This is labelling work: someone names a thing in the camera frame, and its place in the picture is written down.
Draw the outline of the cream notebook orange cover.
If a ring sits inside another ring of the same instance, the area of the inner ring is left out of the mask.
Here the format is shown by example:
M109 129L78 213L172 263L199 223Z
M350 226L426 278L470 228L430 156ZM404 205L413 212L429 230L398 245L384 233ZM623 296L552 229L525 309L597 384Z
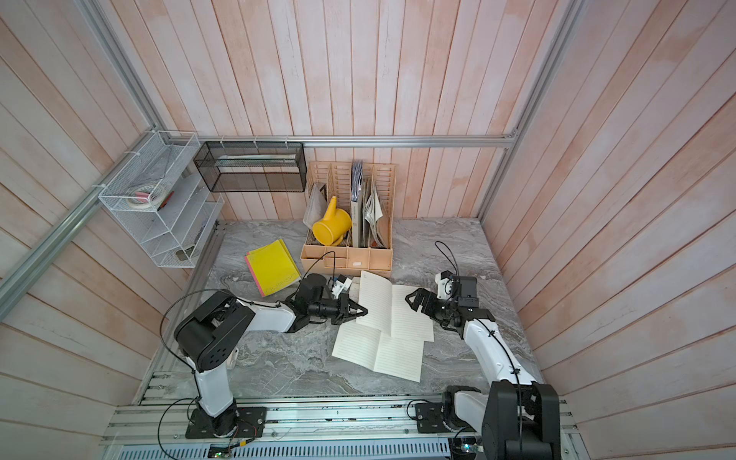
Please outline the cream notebook orange cover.
M356 323L393 338L433 342L432 321L406 302L406 297L415 291L417 287L394 285L386 278L363 271L358 304L367 309L367 314Z

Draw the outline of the cream lined notebook with holes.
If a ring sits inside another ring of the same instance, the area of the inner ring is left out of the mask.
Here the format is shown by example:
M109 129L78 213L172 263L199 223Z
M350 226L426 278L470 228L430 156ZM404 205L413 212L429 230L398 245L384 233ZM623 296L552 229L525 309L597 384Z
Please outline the cream lined notebook with holes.
M393 338L377 329L349 322L339 327L332 356L372 372L421 381L424 343Z

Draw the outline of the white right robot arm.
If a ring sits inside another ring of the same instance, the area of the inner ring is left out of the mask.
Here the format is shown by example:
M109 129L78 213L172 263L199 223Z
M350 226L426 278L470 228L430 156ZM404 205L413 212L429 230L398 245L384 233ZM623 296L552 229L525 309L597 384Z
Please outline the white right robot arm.
M404 302L443 330L458 333L475 354L490 389L484 394L472 386L450 385L441 402L416 402L417 429L476 433L488 459L560 459L556 390L539 383L514 356L496 318L480 306L475 277L444 271L436 283L436 292L416 289Z

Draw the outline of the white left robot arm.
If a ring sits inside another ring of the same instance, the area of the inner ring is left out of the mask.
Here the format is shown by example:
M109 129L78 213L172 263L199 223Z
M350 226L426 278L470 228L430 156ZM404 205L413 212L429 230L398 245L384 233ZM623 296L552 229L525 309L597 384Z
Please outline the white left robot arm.
M212 421L237 410L229 388L226 360L247 332L294 334L315 317L342 325L368 314L346 292L333 298L320 274L303 278L296 291L276 303L241 298L216 289L174 330L184 361L194 372L199 409Z

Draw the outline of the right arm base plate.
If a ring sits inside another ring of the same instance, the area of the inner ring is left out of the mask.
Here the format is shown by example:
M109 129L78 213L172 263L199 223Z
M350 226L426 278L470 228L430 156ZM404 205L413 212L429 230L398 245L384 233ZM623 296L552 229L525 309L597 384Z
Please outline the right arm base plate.
M450 433L460 429L459 425L450 421L450 412L442 402L419 400L419 402L414 402L413 409L413 417L419 433Z

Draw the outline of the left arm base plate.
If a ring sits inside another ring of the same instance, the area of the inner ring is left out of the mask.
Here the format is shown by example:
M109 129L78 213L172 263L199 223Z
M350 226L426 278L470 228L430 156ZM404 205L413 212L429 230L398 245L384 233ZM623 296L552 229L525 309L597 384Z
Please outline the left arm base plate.
M264 406L239 407L232 404L217 417L197 407L192 413L185 438L259 438L263 436L265 421Z

